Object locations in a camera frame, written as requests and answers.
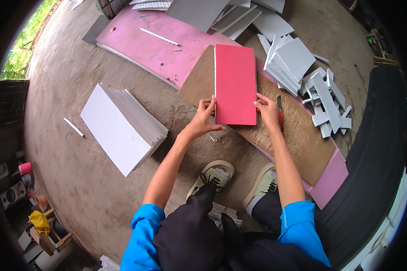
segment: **black rubber mat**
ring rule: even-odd
[[[317,217],[333,234],[331,266],[343,268],[389,213],[404,170],[407,100],[396,66],[371,71],[365,111],[347,156],[348,177]]]

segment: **brown board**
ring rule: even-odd
[[[315,186],[329,161],[335,144],[323,139],[312,118],[301,108],[290,94],[281,91],[264,75],[257,74],[258,92],[272,100],[280,95],[284,114],[284,132],[288,149],[300,176]],[[214,94],[214,46],[209,45],[185,80],[178,95],[195,106],[199,101]],[[266,152],[273,154],[271,138],[261,116],[256,126],[231,125],[243,137],[249,139]]]

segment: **red cup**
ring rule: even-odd
[[[27,162],[18,166],[18,171],[21,176],[26,175],[32,171],[32,163]]]

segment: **green foliage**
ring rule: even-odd
[[[31,57],[31,41],[57,0],[44,0],[18,35],[2,68],[0,79],[24,79]]]

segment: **hand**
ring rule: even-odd
[[[259,98],[254,101],[253,104],[256,106],[256,110],[261,112],[262,119],[264,120],[265,126],[268,132],[279,131],[279,107],[277,102],[265,97],[262,94],[257,93]]]
[[[210,116],[213,114],[215,107],[216,98],[214,95],[211,99],[200,100],[196,115],[180,134],[184,135],[191,142],[208,132],[224,130],[225,127],[222,125],[212,125],[210,123]]]

